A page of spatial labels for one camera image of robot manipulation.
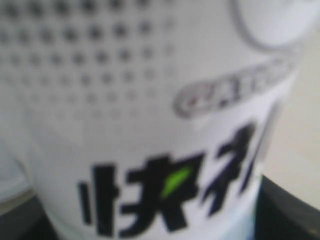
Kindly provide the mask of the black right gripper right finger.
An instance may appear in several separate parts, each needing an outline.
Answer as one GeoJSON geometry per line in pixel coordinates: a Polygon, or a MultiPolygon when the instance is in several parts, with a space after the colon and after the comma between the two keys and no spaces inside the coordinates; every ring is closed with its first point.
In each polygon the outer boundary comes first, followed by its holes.
{"type": "Polygon", "coordinates": [[[320,211],[264,176],[256,205],[254,238],[318,240],[320,211]]]}

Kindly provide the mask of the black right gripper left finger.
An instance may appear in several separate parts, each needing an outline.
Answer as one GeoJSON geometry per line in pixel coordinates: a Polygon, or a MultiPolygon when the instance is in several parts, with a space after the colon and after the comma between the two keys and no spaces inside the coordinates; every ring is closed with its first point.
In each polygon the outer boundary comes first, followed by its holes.
{"type": "Polygon", "coordinates": [[[57,240],[58,236],[33,193],[23,193],[0,203],[2,240],[57,240]]]}

